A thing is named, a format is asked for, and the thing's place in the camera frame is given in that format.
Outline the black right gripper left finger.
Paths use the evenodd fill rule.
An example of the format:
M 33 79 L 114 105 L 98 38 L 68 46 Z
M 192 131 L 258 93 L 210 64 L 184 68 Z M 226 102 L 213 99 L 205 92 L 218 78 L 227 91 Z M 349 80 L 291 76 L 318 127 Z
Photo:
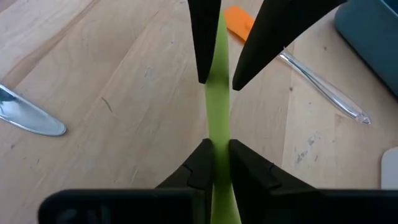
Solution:
M 162 181 L 157 189 L 195 189 L 204 199 L 204 223 L 211 223 L 211 206 L 213 195 L 214 146 L 210 139 L 203 139 L 197 148 L 170 176 Z

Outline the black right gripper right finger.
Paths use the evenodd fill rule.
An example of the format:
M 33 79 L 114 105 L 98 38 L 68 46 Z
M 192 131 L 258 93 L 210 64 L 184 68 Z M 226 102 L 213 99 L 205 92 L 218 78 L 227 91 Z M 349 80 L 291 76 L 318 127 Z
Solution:
M 233 190 L 242 223 L 311 223 L 304 197 L 314 187 L 268 161 L 242 142 L 229 142 Z

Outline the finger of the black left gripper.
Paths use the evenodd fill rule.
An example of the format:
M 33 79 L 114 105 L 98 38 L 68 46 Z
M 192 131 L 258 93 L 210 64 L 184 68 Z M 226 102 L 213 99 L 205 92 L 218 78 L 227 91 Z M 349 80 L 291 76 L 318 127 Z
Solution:
M 301 33 L 345 0 L 265 0 L 239 56 L 233 89 L 244 88 Z
M 198 81 L 205 84 L 213 62 L 221 0 L 188 0 Z

